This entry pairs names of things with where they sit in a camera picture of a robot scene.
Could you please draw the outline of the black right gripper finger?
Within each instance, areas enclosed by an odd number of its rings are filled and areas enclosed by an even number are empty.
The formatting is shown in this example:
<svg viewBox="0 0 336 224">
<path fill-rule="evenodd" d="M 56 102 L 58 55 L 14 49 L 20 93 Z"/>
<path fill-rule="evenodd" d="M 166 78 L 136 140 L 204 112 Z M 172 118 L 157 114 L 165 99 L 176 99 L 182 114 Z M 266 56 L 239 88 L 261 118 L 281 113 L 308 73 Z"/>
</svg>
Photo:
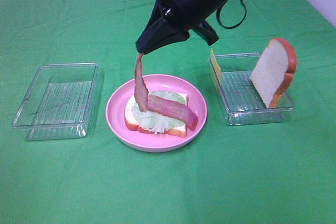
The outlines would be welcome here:
<svg viewBox="0 0 336 224">
<path fill-rule="evenodd" d="M 166 25 L 164 25 L 164 39 L 162 40 L 162 47 L 167 46 L 169 44 L 173 44 L 176 42 L 182 42 L 189 39 L 190 34 L 187 30 L 174 26 L 170 23 L 166 22 Z M 143 51 L 144 54 L 148 54 L 152 51 Z"/>
<path fill-rule="evenodd" d="M 164 25 L 166 20 L 163 16 L 162 5 L 154 5 L 151 17 L 136 41 L 137 51 L 155 51 L 162 47 L 164 39 Z"/>
</svg>

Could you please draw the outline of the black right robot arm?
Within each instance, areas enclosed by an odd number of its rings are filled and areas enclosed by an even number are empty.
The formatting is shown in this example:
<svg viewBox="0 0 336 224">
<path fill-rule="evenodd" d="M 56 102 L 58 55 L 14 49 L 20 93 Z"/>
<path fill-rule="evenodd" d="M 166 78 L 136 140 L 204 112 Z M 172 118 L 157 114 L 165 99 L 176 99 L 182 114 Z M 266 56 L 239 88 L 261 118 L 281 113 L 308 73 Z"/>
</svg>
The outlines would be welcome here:
<svg viewBox="0 0 336 224">
<path fill-rule="evenodd" d="M 180 41 L 186 41 L 191 29 L 208 45 L 218 40 L 207 17 L 227 0 L 156 0 L 148 24 L 136 41 L 137 51 L 148 54 Z"/>
</svg>

